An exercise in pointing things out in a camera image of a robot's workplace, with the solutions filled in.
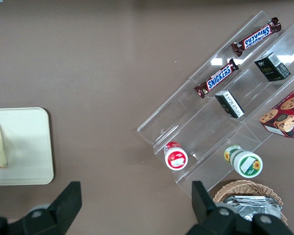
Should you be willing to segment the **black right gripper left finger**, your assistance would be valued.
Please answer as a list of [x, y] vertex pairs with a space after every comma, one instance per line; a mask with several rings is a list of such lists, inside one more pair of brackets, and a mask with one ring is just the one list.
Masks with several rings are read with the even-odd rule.
[[37, 208], [22, 219], [26, 235], [64, 235], [82, 206], [81, 183], [70, 182], [47, 207]]

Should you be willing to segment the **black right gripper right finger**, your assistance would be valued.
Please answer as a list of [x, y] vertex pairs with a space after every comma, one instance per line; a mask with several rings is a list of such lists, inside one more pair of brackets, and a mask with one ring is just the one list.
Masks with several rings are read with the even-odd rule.
[[192, 182], [192, 207], [197, 219], [189, 235], [234, 235], [236, 215], [225, 207], [217, 207], [201, 181]]

